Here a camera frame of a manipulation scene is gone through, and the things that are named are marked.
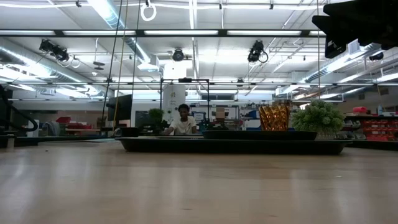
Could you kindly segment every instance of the person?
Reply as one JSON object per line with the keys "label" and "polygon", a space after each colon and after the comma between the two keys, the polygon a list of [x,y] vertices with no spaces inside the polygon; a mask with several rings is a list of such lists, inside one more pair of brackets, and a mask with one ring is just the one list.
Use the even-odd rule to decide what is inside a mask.
{"label": "person", "polygon": [[168,129],[163,132],[163,135],[170,135],[174,131],[174,135],[181,134],[196,134],[197,124],[195,118],[188,116],[189,106],[186,104],[181,104],[178,107],[178,112],[180,113],[180,119],[175,119]]}

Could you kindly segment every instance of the computer screen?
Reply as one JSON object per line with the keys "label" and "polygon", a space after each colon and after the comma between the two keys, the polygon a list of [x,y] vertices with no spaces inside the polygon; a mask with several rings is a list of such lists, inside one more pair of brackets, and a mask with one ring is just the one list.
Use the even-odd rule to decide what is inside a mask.
{"label": "computer screen", "polygon": [[108,107],[108,121],[113,121],[116,111],[116,101],[118,102],[118,112],[116,121],[131,119],[132,95],[110,98],[106,106]]}

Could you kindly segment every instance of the green plant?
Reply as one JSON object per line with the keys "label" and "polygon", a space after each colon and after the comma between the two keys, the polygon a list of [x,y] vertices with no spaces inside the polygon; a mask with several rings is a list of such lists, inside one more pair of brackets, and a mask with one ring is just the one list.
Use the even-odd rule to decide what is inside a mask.
{"label": "green plant", "polygon": [[344,115],[333,104],[313,100],[305,110],[293,114],[293,127],[297,131],[335,134],[342,129],[344,119]]}
{"label": "green plant", "polygon": [[161,123],[163,120],[164,111],[158,108],[152,108],[149,110],[149,117],[156,123]]}

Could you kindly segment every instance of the cardboard box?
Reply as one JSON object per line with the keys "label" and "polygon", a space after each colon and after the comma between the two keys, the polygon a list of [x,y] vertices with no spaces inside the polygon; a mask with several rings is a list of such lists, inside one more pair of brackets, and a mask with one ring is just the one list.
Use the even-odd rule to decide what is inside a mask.
{"label": "cardboard box", "polygon": [[225,112],[216,112],[216,119],[225,119]]}

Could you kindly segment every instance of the white t-shirt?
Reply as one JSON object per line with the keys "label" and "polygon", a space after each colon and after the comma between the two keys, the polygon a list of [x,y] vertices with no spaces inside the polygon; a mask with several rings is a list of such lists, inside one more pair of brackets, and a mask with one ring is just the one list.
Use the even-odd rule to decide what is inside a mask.
{"label": "white t-shirt", "polygon": [[192,127],[197,125],[195,118],[193,116],[188,116],[187,121],[181,121],[181,119],[176,119],[170,124],[170,128],[174,128],[174,134],[192,134]]}

